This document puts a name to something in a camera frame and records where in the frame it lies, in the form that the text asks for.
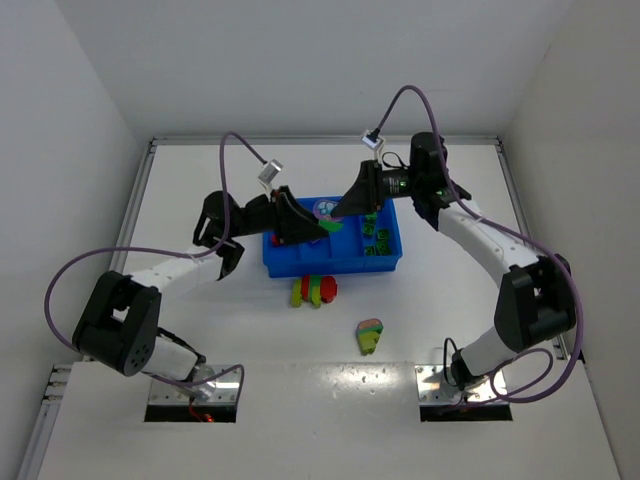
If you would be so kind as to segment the purple paw print lego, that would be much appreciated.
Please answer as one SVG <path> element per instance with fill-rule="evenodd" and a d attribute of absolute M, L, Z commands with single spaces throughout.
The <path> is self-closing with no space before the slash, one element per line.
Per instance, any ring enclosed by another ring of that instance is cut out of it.
<path fill-rule="evenodd" d="M 319 221 L 341 222 L 341 217 L 334 217 L 332 212 L 338 202 L 331 199 L 319 199 L 312 208 L 312 213 Z"/>

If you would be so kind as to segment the green lego cluster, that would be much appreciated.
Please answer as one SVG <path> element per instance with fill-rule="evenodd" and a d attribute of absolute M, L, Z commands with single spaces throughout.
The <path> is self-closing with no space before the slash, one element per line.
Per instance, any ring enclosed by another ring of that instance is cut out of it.
<path fill-rule="evenodd" d="M 379 256 L 389 256 L 392 254 L 392 249 L 386 240 L 380 240 L 376 242 L 376 253 Z"/>

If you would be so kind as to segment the striped red green lego stack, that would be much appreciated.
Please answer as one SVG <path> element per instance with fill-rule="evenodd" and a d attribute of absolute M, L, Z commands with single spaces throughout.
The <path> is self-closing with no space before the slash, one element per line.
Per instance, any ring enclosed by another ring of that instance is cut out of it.
<path fill-rule="evenodd" d="M 332 303 L 338 295 L 338 284 L 333 276 L 305 275 L 292 286 L 290 305 L 299 308 L 304 302 L 314 308 Z"/>

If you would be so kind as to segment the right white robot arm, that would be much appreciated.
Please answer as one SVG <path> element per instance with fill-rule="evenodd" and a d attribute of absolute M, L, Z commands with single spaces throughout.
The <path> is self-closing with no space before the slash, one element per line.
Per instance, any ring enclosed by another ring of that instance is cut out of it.
<path fill-rule="evenodd" d="M 333 215 L 370 215 L 389 199 L 408 197 L 418 216 L 465 250 L 498 287 L 492 327 L 456 351 L 444 376 L 458 389 L 506 366 L 530 348 L 572 330 L 577 302 L 566 261 L 484 218 L 471 195 L 453 182 L 441 136 L 415 134 L 409 162 L 387 167 L 361 163 Z"/>

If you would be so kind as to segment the green curved lego piece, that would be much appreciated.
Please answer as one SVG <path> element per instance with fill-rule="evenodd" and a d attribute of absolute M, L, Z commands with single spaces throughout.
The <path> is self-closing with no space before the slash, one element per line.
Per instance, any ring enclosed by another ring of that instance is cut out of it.
<path fill-rule="evenodd" d="M 328 220 L 319 220 L 318 225 L 329 233 L 336 233 L 343 228 L 343 224 L 341 222 L 334 222 L 334 221 L 328 221 Z"/>

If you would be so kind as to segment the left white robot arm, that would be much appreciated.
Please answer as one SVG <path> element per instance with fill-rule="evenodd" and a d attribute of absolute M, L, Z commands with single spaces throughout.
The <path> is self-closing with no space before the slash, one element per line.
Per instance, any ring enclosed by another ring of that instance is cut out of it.
<path fill-rule="evenodd" d="M 198 287 L 219 281 L 237 267 L 238 238 L 272 233 L 278 246 L 320 240 L 329 232 L 282 186 L 239 206 L 225 191 L 209 194 L 193 234 L 193 246 L 170 252 L 145 270 L 102 274 L 72 335 L 82 354 L 125 377 L 143 373 L 201 397 L 219 378 L 205 357 L 159 325 L 164 306 Z"/>

